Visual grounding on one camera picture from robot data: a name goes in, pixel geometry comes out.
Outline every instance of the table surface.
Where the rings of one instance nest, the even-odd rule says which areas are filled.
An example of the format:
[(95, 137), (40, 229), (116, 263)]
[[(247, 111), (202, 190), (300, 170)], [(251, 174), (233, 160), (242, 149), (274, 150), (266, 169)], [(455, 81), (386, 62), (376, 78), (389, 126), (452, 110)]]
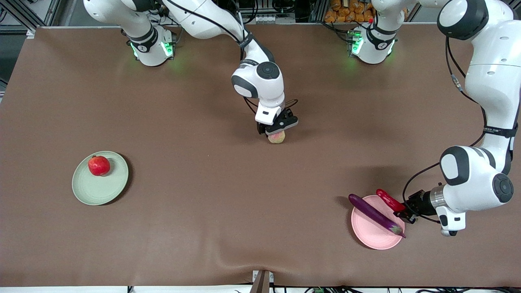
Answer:
[[(444, 37), (404, 26), (382, 64), (348, 58), (321, 26), (252, 26), (284, 74), (300, 118), (281, 145), (256, 133), (230, 84), (226, 36), (185, 34), (147, 68), (116, 29), (38, 29), (0, 105), (0, 285), (217, 285), (268, 269), (288, 286), (521, 286), (521, 200), (469, 212), (458, 236), (427, 221), (387, 251), (361, 245), (349, 193), (407, 179), (481, 132), (453, 87)], [(454, 41), (468, 64), (472, 48)], [(72, 173), (89, 154), (128, 160), (117, 201), (79, 202)], [(521, 182), (514, 162), (510, 178)], [(420, 176), (409, 194), (442, 181)]]

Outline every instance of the green plate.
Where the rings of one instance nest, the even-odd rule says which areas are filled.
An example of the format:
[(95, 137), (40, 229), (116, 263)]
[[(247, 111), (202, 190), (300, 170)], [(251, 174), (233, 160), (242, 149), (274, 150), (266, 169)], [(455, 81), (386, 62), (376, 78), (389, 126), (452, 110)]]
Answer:
[[(110, 171), (103, 176), (94, 176), (87, 162), (92, 156), (104, 156), (110, 162)], [(76, 198), (88, 205), (100, 205), (116, 198), (127, 185), (129, 167), (125, 159), (110, 151), (93, 153), (86, 157), (72, 176), (72, 192)]]

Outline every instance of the pink plate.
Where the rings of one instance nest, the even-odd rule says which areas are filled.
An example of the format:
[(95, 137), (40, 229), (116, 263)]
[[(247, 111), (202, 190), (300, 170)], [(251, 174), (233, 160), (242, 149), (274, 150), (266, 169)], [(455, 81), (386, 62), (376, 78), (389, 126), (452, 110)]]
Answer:
[[(372, 205), (391, 221), (397, 223), (405, 232), (405, 222), (400, 218), (395, 217), (392, 213), (393, 210), (388, 207), (381, 198), (375, 195), (364, 197), (363, 200)], [(351, 213), (351, 225), (353, 225), (353, 230), (360, 241), (374, 249), (389, 249), (402, 240), (401, 236), (395, 235), (382, 226), (376, 224), (375, 221), (368, 218), (355, 207)]]

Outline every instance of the red fruit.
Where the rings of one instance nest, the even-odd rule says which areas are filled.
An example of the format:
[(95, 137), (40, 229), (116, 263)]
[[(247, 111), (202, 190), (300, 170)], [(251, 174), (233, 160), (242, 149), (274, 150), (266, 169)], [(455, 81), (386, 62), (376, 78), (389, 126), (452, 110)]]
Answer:
[(104, 156), (92, 156), (87, 165), (94, 176), (102, 176), (110, 171), (110, 163)]

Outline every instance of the cable connector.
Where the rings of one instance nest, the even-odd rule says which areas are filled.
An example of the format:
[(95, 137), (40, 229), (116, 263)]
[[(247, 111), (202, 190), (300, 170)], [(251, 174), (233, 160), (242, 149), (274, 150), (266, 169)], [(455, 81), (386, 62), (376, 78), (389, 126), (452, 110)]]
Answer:
[(451, 78), (452, 78), (452, 83), (454, 84), (454, 86), (456, 86), (457, 90), (459, 90), (460, 92), (463, 92), (463, 88), (461, 87), (461, 83), (458, 80), (458, 78), (454, 74), (451, 75)]

